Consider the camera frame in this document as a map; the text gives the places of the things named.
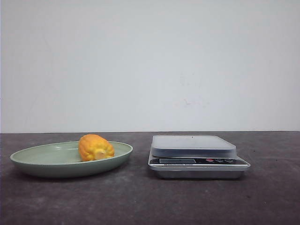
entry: wall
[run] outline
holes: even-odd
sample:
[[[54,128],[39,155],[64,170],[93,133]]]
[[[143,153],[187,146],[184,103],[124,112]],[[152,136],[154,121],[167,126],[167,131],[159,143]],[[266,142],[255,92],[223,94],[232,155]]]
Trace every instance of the wall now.
[[[300,1],[3,0],[1,132],[300,130]]]

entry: table surface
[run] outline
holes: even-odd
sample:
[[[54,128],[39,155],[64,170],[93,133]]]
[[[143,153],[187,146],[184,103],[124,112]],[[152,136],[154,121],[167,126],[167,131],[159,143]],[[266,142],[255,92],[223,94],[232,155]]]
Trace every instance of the table surface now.
[[[300,132],[97,133],[134,147],[109,172],[71,179],[20,173],[9,156],[84,133],[1,134],[1,221],[18,224],[300,224]],[[251,167],[238,180],[163,180],[148,168],[153,135],[217,135]]]

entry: display screen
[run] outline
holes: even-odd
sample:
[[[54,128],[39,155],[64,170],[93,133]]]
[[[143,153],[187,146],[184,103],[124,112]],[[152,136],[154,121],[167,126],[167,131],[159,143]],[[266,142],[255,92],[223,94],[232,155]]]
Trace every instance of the display screen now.
[[[193,158],[184,158],[184,159],[178,159],[178,158],[161,158],[159,159],[160,163],[196,163],[195,160]]]

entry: plate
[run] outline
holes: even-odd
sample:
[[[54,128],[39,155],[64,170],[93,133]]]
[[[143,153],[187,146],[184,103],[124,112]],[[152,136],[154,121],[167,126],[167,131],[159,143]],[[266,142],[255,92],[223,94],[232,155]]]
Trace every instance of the plate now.
[[[82,162],[78,142],[40,145],[20,150],[10,156],[23,173],[47,178],[82,177],[114,169],[126,162],[133,147],[126,143],[111,142],[115,154],[112,158]]]

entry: kitchen scale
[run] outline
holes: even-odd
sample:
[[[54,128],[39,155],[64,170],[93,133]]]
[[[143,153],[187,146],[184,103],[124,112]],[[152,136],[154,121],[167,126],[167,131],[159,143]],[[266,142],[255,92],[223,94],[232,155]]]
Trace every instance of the kitchen scale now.
[[[160,178],[236,179],[250,164],[212,135],[155,135],[148,165]]]

